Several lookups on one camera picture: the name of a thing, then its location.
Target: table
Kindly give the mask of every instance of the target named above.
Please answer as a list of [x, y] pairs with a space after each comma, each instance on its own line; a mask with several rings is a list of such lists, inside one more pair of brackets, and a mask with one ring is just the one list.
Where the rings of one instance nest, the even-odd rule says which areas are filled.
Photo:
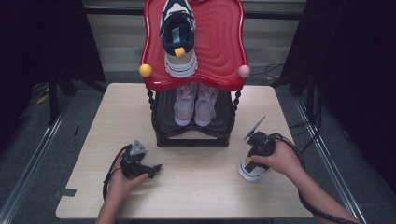
[[[257, 131], [277, 132], [291, 139], [274, 89], [242, 89], [228, 147], [157, 147], [148, 99], [144, 84], [108, 86], [66, 186], [76, 189], [76, 195], [62, 197], [57, 217], [96, 218], [109, 166], [117, 152], [134, 140], [148, 148], [143, 164], [161, 163], [163, 168], [154, 179], [134, 189], [122, 205], [121, 218], [312, 217], [285, 176], [270, 169], [251, 183], [236, 170], [250, 149], [243, 136], [262, 115], [266, 119]], [[207, 138], [199, 132], [179, 137]]]

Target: shoe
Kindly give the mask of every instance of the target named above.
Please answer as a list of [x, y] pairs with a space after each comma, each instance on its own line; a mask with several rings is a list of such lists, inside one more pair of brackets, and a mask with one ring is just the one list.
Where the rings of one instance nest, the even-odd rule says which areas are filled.
[[195, 18], [188, 1], [167, 0], [160, 26], [166, 72], [171, 77], [193, 75], [198, 62], [193, 50]]
[[175, 109], [175, 123], [179, 126], [186, 126], [190, 123], [194, 111], [195, 95], [198, 83], [177, 87]]
[[195, 123], [201, 127], [207, 126], [216, 117], [215, 103], [219, 90], [204, 84], [198, 86], [198, 100], [195, 104]]

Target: pink ball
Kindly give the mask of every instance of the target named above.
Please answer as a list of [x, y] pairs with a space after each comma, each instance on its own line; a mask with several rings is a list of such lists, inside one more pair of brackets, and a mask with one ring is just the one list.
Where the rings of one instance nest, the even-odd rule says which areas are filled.
[[248, 77], [250, 76], [250, 68], [247, 65], [242, 65], [238, 69], [238, 74], [240, 77]]

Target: ball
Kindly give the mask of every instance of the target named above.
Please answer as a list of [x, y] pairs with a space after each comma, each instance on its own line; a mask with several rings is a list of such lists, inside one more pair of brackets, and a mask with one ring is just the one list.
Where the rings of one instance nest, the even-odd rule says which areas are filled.
[[149, 77], [149, 76], [151, 76], [152, 68], [150, 65], [144, 63], [144, 64], [140, 65], [139, 73], [140, 73], [140, 76], [142, 76], [142, 77]]
[[248, 77], [250, 76], [250, 68], [247, 65], [242, 65], [238, 69], [238, 74], [240, 77]]

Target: red tray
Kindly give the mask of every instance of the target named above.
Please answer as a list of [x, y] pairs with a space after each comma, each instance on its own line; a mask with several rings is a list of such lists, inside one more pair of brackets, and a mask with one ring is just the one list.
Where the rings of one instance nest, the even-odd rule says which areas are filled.
[[171, 77], [165, 70], [164, 50], [160, 37], [160, 18], [166, 0], [148, 0], [145, 5], [146, 43], [141, 64], [152, 68], [143, 77], [146, 87], [164, 91], [200, 82], [225, 90], [241, 90], [245, 78], [238, 69], [248, 65], [242, 32], [244, 9], [240, 0], [189, 0], [196, 20], [194, 51], [198, 69], [190, 77]]

